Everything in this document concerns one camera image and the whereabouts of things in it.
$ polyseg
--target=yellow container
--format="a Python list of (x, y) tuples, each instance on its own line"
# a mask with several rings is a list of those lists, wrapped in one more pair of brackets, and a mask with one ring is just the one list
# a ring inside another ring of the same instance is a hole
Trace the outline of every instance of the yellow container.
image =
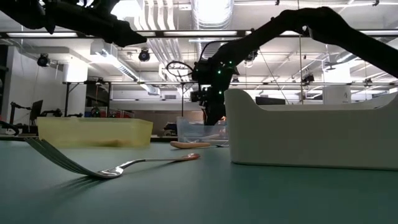
[(126, 118), (38, 118), (39, 138), (55, 147), (139, 147), (150, 144), (153, 123)]

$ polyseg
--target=transparent box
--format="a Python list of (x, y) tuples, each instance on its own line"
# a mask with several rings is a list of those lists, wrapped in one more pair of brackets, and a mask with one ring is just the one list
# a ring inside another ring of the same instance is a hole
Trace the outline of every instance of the transparent box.
[(177, 134), (179, 142), (228, 140), (226, 121), (219, 121), (214, 126), (205, 126), (202, 121), (189, 121), (178, 117)]
[(45, 118), (39, 138), (56, 147), (141, 147), (150, 144), (153, 123), (124, 118)]

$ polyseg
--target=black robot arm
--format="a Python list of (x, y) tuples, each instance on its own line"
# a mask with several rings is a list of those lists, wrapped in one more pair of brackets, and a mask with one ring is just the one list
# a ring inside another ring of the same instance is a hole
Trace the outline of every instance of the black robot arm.
[(120, 47), (141, 44), (146, 37), (134, 32), (127, 21), (111, 14), (119, 0), (94, 0), (90, 7), (79, 6), (79, 0), (2, 0), (0, 11), (28, 29), (45, 28), (53, 34), (55, 26), (86, 35), (101, 37)]
[(235, 66), (253, 50), (287, 30), (340, 46), (398, 78), (398, 63), (395, 62), (398, 51), (354, 30), (334, 10), (328, 7), (285, 10), (248, 36), (224, 44), (207, 61), (195, 64), (192, 78), (199, 85), (211, 85), (206, 91), (199, 89), (193, 93), (205, 107), (206, 125), (214, 125), (225, 115), (223, 93), (229, 88)]

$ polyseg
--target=silver fork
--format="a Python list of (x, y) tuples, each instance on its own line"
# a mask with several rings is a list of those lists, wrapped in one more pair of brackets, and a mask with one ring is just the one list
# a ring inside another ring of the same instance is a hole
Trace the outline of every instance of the silver fork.
[(36, 140), (36, 139), (25, 139), (25, 141), (30, 144), (37, 152), (39, 152), (41, 155), (49, 159), (51, 162), (54, 164), (69, 170), (71, 172), (77, 173), (77, 174), (83, 174), (83, 175), (88, 175), (92, 177), (100, 177), (100, 178), (105, 178), (105, 179), (113, 179), (120, 177), (123, 173), (123, 171), (138, 162), (162, 162), (162, 161), (190, 161), (190, 160), (195, 160), (200, 157), (199, 154), (196, 153), (191, 153), (183, 157), (179, 158), (163, 158), (163, 159), (137, 159), (129, 162), (125, 162), (117, 167), (106, 169), (106, 170), (101, 170), (98, 172), (93, 172), (90, 171), (83, 166), (77, 164), (75, 161), (69, 159), (67, 156), (62, 154), (57, 148), (52, 146), (50, 143), (48, 143), (46, 140)]

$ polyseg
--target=desk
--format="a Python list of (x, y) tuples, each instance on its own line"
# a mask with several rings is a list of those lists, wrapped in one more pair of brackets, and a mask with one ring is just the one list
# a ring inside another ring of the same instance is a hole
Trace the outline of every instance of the desk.
[(226, 148), (64, 149), (92, 170), (145, 163), (114, 180), (63, 170), (24, 142), (0, 142), (0, 223), (397, 223), (398, 172), (243, 166)]

